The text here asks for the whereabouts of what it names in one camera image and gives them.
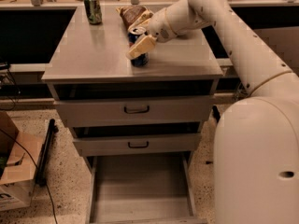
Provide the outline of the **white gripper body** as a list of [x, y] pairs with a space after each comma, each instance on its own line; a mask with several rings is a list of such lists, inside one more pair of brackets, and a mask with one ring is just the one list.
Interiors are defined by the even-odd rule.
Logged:
[[177, 37], [167, 19], [167, 8], [163, 8], [149, 20], [148, 33], [156, 38], [158, 42], [165, 43]]

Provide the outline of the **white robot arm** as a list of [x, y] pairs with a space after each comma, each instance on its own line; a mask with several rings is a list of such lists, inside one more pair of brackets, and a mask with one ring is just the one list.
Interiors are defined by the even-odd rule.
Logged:
[[156, 12], [128, 59], [181, 33], [213, 27], [248, 96], [214, 138], [216, 224], [299, 224], [299, 77], [227, 0], [180, 0]]

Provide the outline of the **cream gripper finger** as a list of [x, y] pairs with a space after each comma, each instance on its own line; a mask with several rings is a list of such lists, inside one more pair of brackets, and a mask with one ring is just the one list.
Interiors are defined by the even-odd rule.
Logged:
[[136, 28], [137, 26], [147, 27], [153, 15], [154, 13], [152, 11], [144, 11], [130, 23], [128, 30]]
[[136, 40], [136, 42], [129, 48], [128, 52], [126, 53], [126, 57], [129, 60], [133, 60], [140, 55], [153, 50], [156, 46], [156, 40], [157, 38], [153, 35], [140, 36]]

